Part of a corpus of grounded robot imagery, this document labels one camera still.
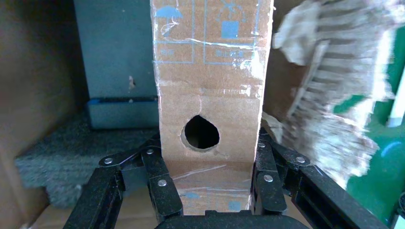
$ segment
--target blue printed box outline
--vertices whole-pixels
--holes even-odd
[[[257,27],[259,24],[259,10],[260,10],[260,0],[257,0],[257,10],[256,10],[256,22],[255,22],[255,32],[257,33]],[[204,64],[217,64],[217,65],[233,65],[235,63],[232,62],[207,62],[205,61],[205,44],[207,42],[206,40],[206,34],[207,34],[207,0],[204,0]],[[236,44],[236,43],[230,43],[228,45],[245,45],[245,46],[251,46],[253,50],[255,50],[257,38],[255,38],[255,41],[253,44],[251,43],[245,43],[245,44]]]
[[[195,23],[194,23],[194,15],[195,15],[195,5],[194,5],[194,0],[192,1],[192,39],[194,40],[194,27],[195,27]],[[184,61],[155,61],[155,63],[189,63],[189,64],[193,64],[194,63],[194,42],[189,41],[180,41],[180,42],[176,42],[176,41],[153,41],[153,45],[155,46],[156,44],[191,44],[192,45],[192,60],[189,62],[184,62]]]

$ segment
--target crumpled paper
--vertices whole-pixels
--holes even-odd
[[[281,49],[289,62],[307,65],[317,40],[320,7],[320,2],[306,0],[284,17],[273,38],[273,48]]]

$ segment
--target metal rivet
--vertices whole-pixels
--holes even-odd
[[[270,176],[270,175],[264,175],[264,177],[263,177],[264,179],[265,179],[265,181],[267,181],[267,182],[273,182],[273,177],[272,176]]]
[[[158,185],[159,185],[160,187],[166,186],[166,184],[167,184],[167,182],[166,182],[165,180],[160,180],[160,181],[158,181]]]
[[[304,163],[304,162],[305,162],[305,159],[304,159],[303,157],[301,157],[301,156],[297,157],[296,160],[297,160],[298,162],[300,162],[300,163]]]
[[[113,162],[112,158],[106,158],[104,159],[104,164],[111,164],[111,162]]]

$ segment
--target brown cardboard wall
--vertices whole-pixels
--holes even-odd
[[[283,21],[284,16],[304,0],[274,1],[273,35]],[[263,111],[282,121],[290,108],[293,97],[291,89],[300,85],[306,67],[289,63],[280,50],[270,50],[268,58],[265,99]]]
[[[42,189],[22,186],[14,158],[87,99],[69,2],[0,3],[1,228],[32,221],[47,205]],[[80,82],[78,90],[72,81]]]

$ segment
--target blue printed icon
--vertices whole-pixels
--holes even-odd
[[[222,21],[221,23],[221,38],[225,39],[236,39],[238,38],[239,33],[239,22],[246,22],[245,12],[242,9],[242,6],[236,5],[234,0],[230,0],[230,3],[227,3],[225,0],[221,0],[224,6],[221,8],[217,21],[220,21],[220,17],[225,10],[229,11],[228,21]],[[236,10],[239,10],[242,14],[242,18],[239,21],[231,21]]]
[[[221,37],[226,39],[238,38],[239,22],[223,21],[221,26]]]
[[[166,26],[168,30],[165,32],[164,36],[168,37],[170,32],[169,20],[175,18],[183,18],[183,15],[180,13],[179,9],[173,6],[164,6],[156,11],[155,18],[166,18]]]

